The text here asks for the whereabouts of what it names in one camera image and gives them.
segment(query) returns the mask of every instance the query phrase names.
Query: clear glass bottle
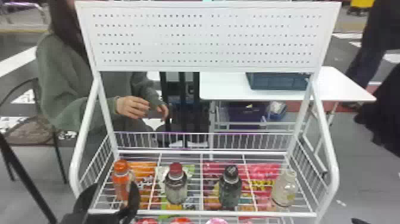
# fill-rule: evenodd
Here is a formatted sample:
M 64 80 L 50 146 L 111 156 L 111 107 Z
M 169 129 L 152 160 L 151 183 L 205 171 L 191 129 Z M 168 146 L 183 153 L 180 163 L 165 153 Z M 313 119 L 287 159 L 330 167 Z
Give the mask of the clear glass bottle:
M 180 163 L 172 163 L 165 177 L 165 197 L 171 204 L 182 204 L 188 197 L 188 177 Z
M 224 209 L 232 209 L 239 204 L 242 193 L 242 180 L 239 177 L 238 167 L 229 165 L 219 182 L 219 200 Z
M 295 202 L 298 190 L 296 176 L 297 173 L 294 170 L 285 169 L 276 179 L 271 196 L 278 207 L 287 208 Z
M 114 163 L 112 182 L 117 199 L 126 202 L 130 191 L 130 172 L 126 160 L 118 160 Z

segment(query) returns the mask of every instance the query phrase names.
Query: wire basket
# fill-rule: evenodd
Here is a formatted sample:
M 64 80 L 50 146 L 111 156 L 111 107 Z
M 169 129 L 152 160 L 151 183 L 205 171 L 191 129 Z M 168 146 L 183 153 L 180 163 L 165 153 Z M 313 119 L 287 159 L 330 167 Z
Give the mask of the wire basket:
M 292 156 L 286 152 L 290 139 L 289 133 L 130 133 L 116 132 L 118 142 L 118 158 L 114 158 L 113 149 L 106 137 L 90 162 L 84 175 L 79 181 L 82 189 L 95 182 L 101 183 L 101 189 L 92 205 L 91 212 L 114 212 L 122 202 L 114 192 L 111 174 L 113 162 L 123 158 L 127 161 L 146 161 L 157 164 L 154 178 L 147 189 L 147 202 L 141 202 L 142 215 L 184 215 L 184 216 L 233 216 L 238 217 L 316 217 L 316 210 L 327 192 L 328 183 L 323 173 L 310 157 L 310 149 L 297 141 Z M 162 167 L 179 161 L 182 165 L 191 164 L 194 172 L 190 177 L 188 198 L 190 210 L 163 210 L 165 202 L 160 192 L 158 181 Z M 248 183 L 248 190 L 242 190 L 241 203 L 235 211 L 212 210 L 210 201 L 215 201 L 211 195 L 212 189 L 207 188 L 207 182 L 218 181 L 219 170 L 216 173 L 205 174 L 208 163 L 236 164 L 242 173 L 242 180 Z M 287 209 L 275 211 L 265 210 L 268 206 L 265 200 L 259 200 L 261 188 L 272 189 L 273 181 L 260 182 L 253 179 L 250 170 L 255 164 L 275 166 L 277 175 L 282 168 L 289 166 L 297 172 L 299 191 L 296 194 L 294 205 Z

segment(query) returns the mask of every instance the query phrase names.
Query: hand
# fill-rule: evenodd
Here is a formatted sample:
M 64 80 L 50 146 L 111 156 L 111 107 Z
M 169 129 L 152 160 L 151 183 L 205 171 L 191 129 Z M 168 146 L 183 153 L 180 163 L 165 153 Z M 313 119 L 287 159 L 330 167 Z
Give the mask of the hand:
M 150 103 L 139 97 L 127 96 L 117 99 L 116 111 L 132 119 L 146 116 Z
M 161 118 L 162 121 L 165 121 L 169 114 L 168 107 L 165 104 L 159 105 L 157 107 L 157 112 L 162 114 L 162 118 Z

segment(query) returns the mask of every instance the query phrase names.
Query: orange bottle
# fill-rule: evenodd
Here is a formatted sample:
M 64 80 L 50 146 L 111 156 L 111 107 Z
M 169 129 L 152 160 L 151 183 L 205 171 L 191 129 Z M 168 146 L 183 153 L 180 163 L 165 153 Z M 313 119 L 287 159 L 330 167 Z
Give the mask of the orange bottle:
M 130 190 L 130 175 L 126 160 L 118 160 L 114 163 L 112 182 L 114 183 L 115 195 L 120 201 L 127 201 Z

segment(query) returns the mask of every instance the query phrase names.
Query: pegboard panel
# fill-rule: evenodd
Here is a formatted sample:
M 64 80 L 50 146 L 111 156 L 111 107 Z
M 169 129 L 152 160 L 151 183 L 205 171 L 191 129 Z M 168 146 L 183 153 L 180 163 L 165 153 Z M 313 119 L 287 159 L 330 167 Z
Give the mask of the pegboard panel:
M 81 2 L 98 70 L 314 71 L 337 2 Z

